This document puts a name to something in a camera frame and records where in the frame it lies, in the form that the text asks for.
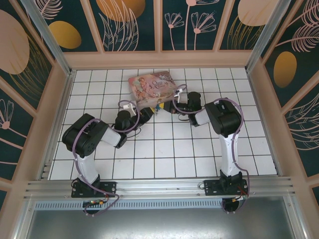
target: vent grille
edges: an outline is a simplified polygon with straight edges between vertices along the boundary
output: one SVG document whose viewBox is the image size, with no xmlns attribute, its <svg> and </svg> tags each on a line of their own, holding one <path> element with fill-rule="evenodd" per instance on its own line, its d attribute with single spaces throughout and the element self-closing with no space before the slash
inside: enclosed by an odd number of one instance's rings
<svg viewBox="0 0 319 239">
<path fill-rule="evenodd" d="M 85 201 L 39 201 L 35 205 L 36 211 L 50 210 L 83 210 Z M 94 205 L 88 210 L 103 209 L 112 202 Z M 174 200 L 120 200 L 110 210 L 124 209 L 183 209 L 183 208 L 220 208 L 221 199 L 174 199 Z"/>
</svg>

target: purple cable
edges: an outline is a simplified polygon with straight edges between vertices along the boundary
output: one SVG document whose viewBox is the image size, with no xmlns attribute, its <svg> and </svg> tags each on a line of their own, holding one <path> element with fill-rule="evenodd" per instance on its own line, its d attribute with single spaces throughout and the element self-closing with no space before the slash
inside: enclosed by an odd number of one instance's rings
<svg viewBox="0 0 319 239">
<path fill-rule="evenodd" d="M 75 137 L 75 140 L 74 140 L 74 143 L 73 143 L 73 146 L 72 146 L 72 153 L 73 153 L 73 156 L 74 156 L 74 159 L 75 159 L 75 166 L 76 166 L 76 169 L 78 170 L 78 173 L 80 174 L 80 177 L 83 179 L 83 181 L 84 181 L 90 188 L 92 188 L 93 190 L 95 190 L 95 191 L 97 191 L 97 192 L 103 193 L 104 195 L 111 195 L 111 196 L 116 196 L 116 197 L 117 197 L 117 199 L 116 199 L 114 202 L 112 202 L 107 208 L 105 208 L 105 209 L 103 209 L 103 210 L 100 210 L 100 211 L 98 211 L 98 212 L 95 213 L 95 214 L 88 214 L 87 211 L 86 211 L 87 207 L 85 207 L 85 209 L 84 209 L 85 214 L 86 214 L 87 216 L 90 215 L 90 216 L 92 216 L 92 217 L 94 217 L 94 215 L 99 215 L 99 214 L 102 214 L 102 213 L 106 212 L 106 211 L 107 211 L 110 207 L 112 207 L 112 206 L 119 200 L 119 198 L 120 198 L 120 195 L 118 195 L 118 194 L 116 194 L 116 193 L 108 193 L 108 192 L 102 191 L 102 190 L 100 190 L 100 189 L 98 189 L 98 188 L 92 186 L 92 185 L 87 181 L 87 179 L 82 175 L 82 172 L 81 172 L 80 167 L 79 167 L 78 156 L 77 156 L 77 154 L 76 154 L 76 152 L 75 152 L 75 146 L 76 146 L 76 144 L 77 144 L 77 142 L 78 142 L 78 140 L 79 140 L 81 134 L 82 134 L 83 131 L 85 130 L 85 128 L 86 128 L 87 126 L 89 126 L 92 122 L 100 122 L 100 121 L 101 121 L 100 119 L 92 119 L 92 120 L 88 121 L 88 122 L 81 128 L 81 130 L 79 131 L 78 135 Z"/>
<path fill-rule="evenodd" d="M 140 121 L 140 110 L 139 110 L 139 108 L 137 107 L 137 105 L 135 105 L 132 101 L 122 100 L 122 101 L 119 101 L 119 102 L 118 102 L 118 106 L 119 106 L 120 108 L 122 108 L 122 109 L 123 109 L 123 107 L 121 106 L 121 103 L 122 103 L 122 102 L 128 102 L 128 103 L 132 104 L 132 105 L 135 107 L 136 111 L 137 111 L 138 118 L 137 118 L 135 124 L 134 124 L 131 128 L 129 128 L 129 129 L 126 129 L 126 130 L 118 130 L 118 129 L 114 129 L 114 128 L 113 128 L 112 130 L 115 131 L 115 132 L 117 132 L 117 133 L 125 133 L 125 132 L 130 132 L 130 131 L 132 131 L 132 130 L 138 125 L 138 123 L 139 123 L 139 121 Z"/>
<path fill-rule="evenodd" d="M 186 89 L 187 89 L 187 84 L 181 84 L 181 85 L 179 85 L 177 88 L 180 89 L 182 86 L 185 86 L 184 88 L 182 88 L 182 90 L 186 90 Z M 176 109 L 178 112 L 181 112 L 182 114 L 185 114 L 185 115 L 190 115 L 190 114 L 199 113 L 199 112 L 203 111 L 203 109 L 204 109 L 204 108 L 202 108 L 201 110 L 193 111 L 193 112 L 182 111 L 182 110 L 180 110 L 179 108 L 177 108 L 174 99 L 173 99 L 173 105 L 174 105 L 175 109 Z"/>
<path fill-rule="evenodd" d="M 239 113 L 240 113 L 240 115 L 241 115 L 240 125 L 239 125 L 238 129 L 235 131 L 235 133 L 234 133 L 234 135 L 233 135 L 233 138 L 232 138 L 232 140 L 231 140 L 231 153 L 232 153 L 232 156 L 233 156 L 233 161 L 234 161 L 235 166 L 236 166 L 239 170 L 244 171 L 244 172 L 247 173 L 247 187 L 248 187 L 247 196 L 249 196 L 249 191 L 250 191 L 249 173 L 248 173 L 248 170 L 247 170 L 247 169 L 241 168 L 241 167 L 236 163 L 235 147 L 234 147 L 235 137 L 236 137 L 236 135 L 239 133 L 241 127 L 242 127 L 243 124 L 244 124 L 244 114 L 243 114 L 243 111 L 241 110 L 240 106 L 239 106 L 236 102 L 234 102 L 233 100 L 230 100 L 230 99 L 228 99 L 228 98 L 219 98 L 219 99 L 214 100 L 213 103 L 218 102 L 218 101 L 220 101 L 220 100 L 229 101 L 230 103 L 232 103 L 234 106 L 237 107 L 237 109 L 239 110 Z M 243 205 L 242 205 L 239 209 L 241 209 L 241 208 L 246 204 L 246 201 L 247 201 L 247 200 L 245 200 L 245 201 L 243 202 Z M 227 213 L 227 211 L 224 209 L 224 205 L 225 205 L 225 202 L 222 201 L 221 207 L 222 207 L 223 211 Z"/>
</svg>

